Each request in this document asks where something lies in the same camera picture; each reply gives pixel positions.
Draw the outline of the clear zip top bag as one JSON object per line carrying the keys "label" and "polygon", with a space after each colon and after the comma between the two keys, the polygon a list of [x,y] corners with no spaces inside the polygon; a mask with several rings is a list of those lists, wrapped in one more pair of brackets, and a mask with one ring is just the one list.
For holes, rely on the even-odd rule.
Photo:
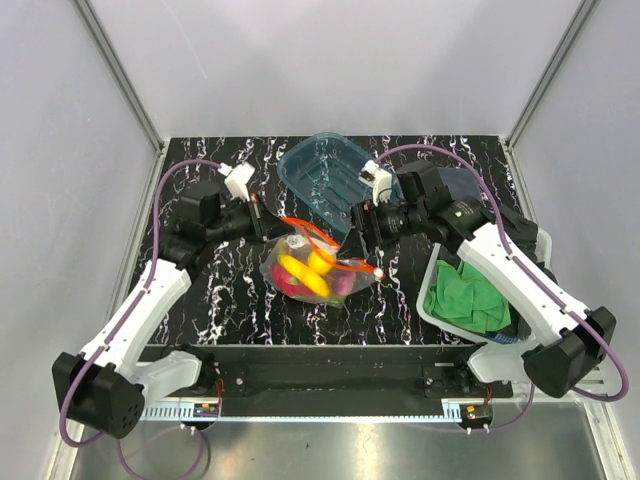
{"label": "clear zip top bag", "polygon": [[339,244],[314,224],[295,217],[283,221],[293,231],[277,240],[260,272],[284,296],[340,308],[348,296],[384,278],[381,269],[363,260],[337,259]]}

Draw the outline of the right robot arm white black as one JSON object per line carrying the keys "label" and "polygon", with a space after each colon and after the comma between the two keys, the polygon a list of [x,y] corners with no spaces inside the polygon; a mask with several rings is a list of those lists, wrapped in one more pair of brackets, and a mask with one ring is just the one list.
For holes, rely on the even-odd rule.
{"label": "right robot arm white black", "polygon": [[454,371],[460,393],[476,396],[498,380],[530,381],[561,398],[604,360],[616,327],[613,314],[560,288],[502,231],[499,215],[473,196],[453,198],[435,165],[413,162],[390,173],[369,160],[358,178],[373,197],[352,206],[339,260],[365,260],[424,234],[477,269],[531,328],[531,344],[482,341]]}

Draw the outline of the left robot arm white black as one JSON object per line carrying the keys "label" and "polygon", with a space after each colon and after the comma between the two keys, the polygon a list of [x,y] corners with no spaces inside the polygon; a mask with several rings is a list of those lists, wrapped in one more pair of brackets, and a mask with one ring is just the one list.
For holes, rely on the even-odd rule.
{"label": "left robot arm white black", "polygon": [[138,361],[159,324],[224,243],[267,243],[293,232],[255,193],[226,197],[221,184],[205,182],[179,197],[164,234],[139,282],[102,330],[80,353],[61,353],[52,366],[64,441],[77,446],[70,420],[115,439],[126,437],[146,406],[180,390],[203,396],[215,390],[213,355],[178,346],[141,366]]}

